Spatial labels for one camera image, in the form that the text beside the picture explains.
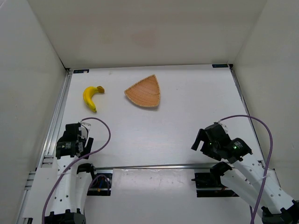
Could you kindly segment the yellow fake banana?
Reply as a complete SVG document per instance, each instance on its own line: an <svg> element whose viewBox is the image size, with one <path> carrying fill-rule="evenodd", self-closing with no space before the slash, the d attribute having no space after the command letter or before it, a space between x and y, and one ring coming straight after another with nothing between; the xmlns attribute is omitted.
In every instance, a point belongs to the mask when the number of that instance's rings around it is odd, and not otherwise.
<svg viewBox="0 0 299 224"><path fill-rule="evenodd" d="M84 100L85 104L94 113L96 113L97 110L96 110L96 106L92 100L92 97L97 93L103 94L103 93L105 93L105 89L102 86L97 86L97 87L90 86L90 87L87 87L83 92L83 100Z"/></svg>

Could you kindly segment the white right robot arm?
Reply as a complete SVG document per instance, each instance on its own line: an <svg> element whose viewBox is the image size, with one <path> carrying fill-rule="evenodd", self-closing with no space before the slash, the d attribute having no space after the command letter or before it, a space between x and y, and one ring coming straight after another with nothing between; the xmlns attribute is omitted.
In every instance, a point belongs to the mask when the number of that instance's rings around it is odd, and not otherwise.
<svg viewBox="0 0 299 224"><path fill-rule="evenodd" d="M233 190L252 208L264 224L297 224L299 202L284 192L258 162L251 148L240 138L231 139L220 123L200 129L191 149L218 163L210 168L217 184Z"/></svg>

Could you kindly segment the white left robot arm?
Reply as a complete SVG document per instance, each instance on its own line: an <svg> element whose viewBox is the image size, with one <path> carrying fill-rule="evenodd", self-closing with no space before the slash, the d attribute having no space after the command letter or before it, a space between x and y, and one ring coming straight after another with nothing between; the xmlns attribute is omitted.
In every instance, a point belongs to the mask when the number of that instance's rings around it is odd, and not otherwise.
<svg viewBox="0 0 299 224"><path fill-rule="evenodd" d="M93 138L88 137L91 125L74 123L65 125L63 135L56 144L57 179L46 206L45 224L85 224L84 204L90 183L95 177L95 167L88 158L70 163L91 152Z"/></svg>

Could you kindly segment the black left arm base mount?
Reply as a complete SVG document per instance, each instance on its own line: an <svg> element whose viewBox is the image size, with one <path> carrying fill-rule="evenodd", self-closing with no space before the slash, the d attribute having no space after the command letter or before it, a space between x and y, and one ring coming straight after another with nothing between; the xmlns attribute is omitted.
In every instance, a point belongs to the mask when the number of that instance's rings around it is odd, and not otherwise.
<svg viewBox="0 0 299 224"><path fill-rule="evenodd" d="M111 196L112 192L113 171L98 170L95 180L92 180L88 196Z"/></svg>

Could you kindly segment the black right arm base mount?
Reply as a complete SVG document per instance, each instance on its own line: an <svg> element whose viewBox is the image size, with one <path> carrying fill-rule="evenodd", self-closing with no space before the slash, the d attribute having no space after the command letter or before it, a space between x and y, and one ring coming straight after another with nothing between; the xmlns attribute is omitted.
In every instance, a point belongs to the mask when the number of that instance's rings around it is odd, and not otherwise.
<svg viewBox="0 0 299 224"><path fill-rule="evenodd" d="M215 181L210 173L195 173L192 179L196 185L197 198L238 197L231 189Z"/></svg>

